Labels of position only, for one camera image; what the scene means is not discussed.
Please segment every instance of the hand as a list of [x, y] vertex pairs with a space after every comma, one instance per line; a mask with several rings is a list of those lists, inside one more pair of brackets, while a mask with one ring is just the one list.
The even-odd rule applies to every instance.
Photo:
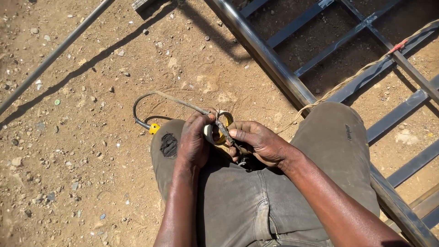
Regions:
[[[257, 122], [236, 121], [228, 130], [233, 139], [249, 144], [251, 148], [247, 150], [269, 167], [279, 166], [291, 153], [298, 151], [272, 130]], [[239, 153], [236, 147], [230, 147], [229, 154], [234, 162], [238, 161]]]
[[212, 113], [203, 115], [195, 111], [183, 125], [177, 159], [183, 164], [195, 165], [202, 168], [209, 157], [210, 144], [203, 136], [204, 126], [213, 123], [217, 111], [214, 108], [204, 108]]

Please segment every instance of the man's left hand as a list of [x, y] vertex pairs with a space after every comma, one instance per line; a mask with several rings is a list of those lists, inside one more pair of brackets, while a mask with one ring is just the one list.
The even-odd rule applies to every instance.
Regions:
[[203, 136], [204, 126], [213, 123], [216, 119], [217, 111], [214, 108], [204, 108], [210, 110], [209, 115], [195, 111], [183, 126], [180, 145], [177, 151], [178, 163], [189, 164], [202, 168], [209, 157], [210, 144]]

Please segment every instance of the zipper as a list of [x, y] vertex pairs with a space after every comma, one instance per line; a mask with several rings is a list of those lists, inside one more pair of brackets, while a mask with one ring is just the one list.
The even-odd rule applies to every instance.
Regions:
[[271, 216], [268, 216], [268, 218], [270, 219], [271, 223], [273, 224], [274, 232], [276, 233], [276, 239], [279, 239], [279, 232], [278, 232], [278, 230], [277, 230], [277, 226], [276, 226], [276, 224], [274, 223], [273, 218], [271, 218]]

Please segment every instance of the torn patch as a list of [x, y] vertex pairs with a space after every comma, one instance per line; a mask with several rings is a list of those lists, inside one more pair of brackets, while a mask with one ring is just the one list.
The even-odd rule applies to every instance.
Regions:
[[352, 141], [352, 136], [351, 136], [352, 131], [351, 131], [351, 127], [350, 127], [349, 125], [347, 125], [347, 124], [345, 124], [345, 127], [346, 127], [346, 135], [348, 136], [348, 140]]
[[177, 154], [178, 142], [174, 134], [167, 133], [162, 137], [160, 151], [164, 157], [172, 157]]

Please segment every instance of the dirty trousers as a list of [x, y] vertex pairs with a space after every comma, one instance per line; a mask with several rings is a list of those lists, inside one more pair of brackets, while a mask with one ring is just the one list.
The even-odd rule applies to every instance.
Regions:
[[[183, 124], [183, 120], [171, 120], [152, 139], [152, 164], [164, 200]], [[162, 142], [175, 142], [175, 146]], [[300, 123], [291, 145], [353, 199], [379, 215], [377, 197], [370, 185], [366, 129], [352, 108], [335, 102], [319, 104]], [[332, 246], [317, 216], [285, 175], [268, 169], [248, 172], [216, 148], [210, 150], [199, 175], [199, 246]]]

